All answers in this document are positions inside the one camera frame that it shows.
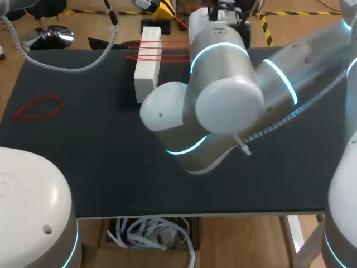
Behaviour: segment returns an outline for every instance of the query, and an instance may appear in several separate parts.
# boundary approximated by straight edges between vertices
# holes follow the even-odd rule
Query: yellow black caution tape
[[[338,11],[272,11],[272,12],[262,12],[260,15],[341,15]]]
[[[260,24],[263,27],[264,34],[267,39],[267,44],[268,46],[274,46],[273,39],[272,39],[272,34],[270,33],[268,29],[268,22],[267,22],[267,16],[266,15],[260,15]]]
[[[70,15],[74,13],[86,13],[86,14],[109,14],[109,11],[95,11],[95,10],[79,10],[79,9],[65,9],[64,14],[65,15]],[[140,12],[135,12],[135,11],[118,11],[115,12],[117,15],[152,15],[150,12],[146,11],[140,11]]]

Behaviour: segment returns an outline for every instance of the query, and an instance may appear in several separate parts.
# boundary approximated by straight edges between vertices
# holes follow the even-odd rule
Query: white robotic arm
[[[349,141],[330,186],[322,236],[328,268],[357,266],[357,0],[341,0],[341,9],[342,20],[287,45],[255,70],[224,17],[209,21],[200,9],[190,16],[188,85],[161,85],[141,107],[143,123],[166,151],[188,172],[202,174],[242,141],[298,116],[347,75]]]
[[[355,21],[354,8],[345,12],[349,23]],[[190,16],[188,85],[161,85],[141,107],[143,123],[193,174],[210,171],[241,141],[297,116],[357,55],[352,24],[342,19],[287,45],[254,70],[241,36],[224,16],[209,21],[207,13],[203,8]]]

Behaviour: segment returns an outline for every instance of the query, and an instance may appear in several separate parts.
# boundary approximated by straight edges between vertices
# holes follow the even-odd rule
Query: black mat
[[[254,64],[275,49],[252,49]],[[65,67],[92,62],[101,51],[34,51]],[[78,217],[148,214],[305,212],[323,210],[343,151],[344,84],[307,112],[240,149],[212,172],[193,176],[168,155],[133,105],[134,62],[116,50],[96,69],[63,74],[25,63],[3,120],[0,146],[39,154],[65,175]],[[188,64],[161,64],[160,83],[189,79]],[[62,110],[41,120],[13,115],[30,99],[61,98]],[[51,101],[45,108],[56,106]]]

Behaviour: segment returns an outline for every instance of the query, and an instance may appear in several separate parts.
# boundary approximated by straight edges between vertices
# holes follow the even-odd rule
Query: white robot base
[[[0,267],[78,268],[81,243],[69,186],[30,152],[0,147]]]

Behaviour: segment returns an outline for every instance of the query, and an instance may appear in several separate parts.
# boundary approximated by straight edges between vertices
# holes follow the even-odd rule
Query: white block
[[[143,41],[161,41],[160,27],[144,27],[141,37],[140,47],[150,47],[149,49],[139,49],[138,58],[153,59],[158,61],[137,60],[134,84],[136,101],[143,103],[146,96],[157,87],[158,73],[160,69],[161,49],[162,44],[159,42],[143,42]]]

